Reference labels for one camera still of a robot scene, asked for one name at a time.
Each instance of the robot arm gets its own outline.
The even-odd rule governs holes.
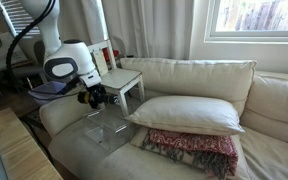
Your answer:
[[[59,2],[50,1],[55,1],[51,13],[38,24],[45,45],[44,71],[53,79],[64,79],[76,73],[90,94],[90,105],[96,108],[104,101],[105,89],[100,84],[101,78],[92,62],[92,56],[85,43],[79,40],[61,43],[57,28]],[[49,0],[21,0],[24,9],[33,19],[40,16],[48,2]]]

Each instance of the folded blanket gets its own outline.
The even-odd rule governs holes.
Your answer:
[[[150,129],[142,142],[148,149],[205,169],[219,179],[234,176],[238,154],[230,136],[210,136]]]

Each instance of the clear acrylic box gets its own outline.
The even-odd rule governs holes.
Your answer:
[[[117,105],[95,111],[83,121],[84,134],[109,152],[130,141],[131,123],[122,118],[122,111]]]

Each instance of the wooden table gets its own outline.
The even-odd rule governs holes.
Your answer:
[[[62,179],[10,108],[0,111],[0,156],[8,179]]]

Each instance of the couch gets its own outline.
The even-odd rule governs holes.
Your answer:
[[[246,175],[236,175],[235,179],[288,179],[288,74],[255,71],[254,63],[246,61],[235,68],[235,73],[240,75],[233,77],[231,69],[219,70],[214,66],[219,62],[225,68],[235,63],[122,59],[122,66],[142,71],[146,100],[176,94],[231,102],[245,130],[239,134],[243,151],[239,158],[245,163],[238,168]],[[209,71],[204,71],[208,68],[205,64],[211,67]],[[131,112],[141,105],[135,92],[131,92],[133,98],[127,100]],[[104,151],[84,135],[83,115],[91,111],[88,105],[79,104],[76,97],[58,99],[40,109],[42,122],[52,137],[49,151],[78,178],[212,179],[202,170],[175,163],[130,143],[112,153]]]

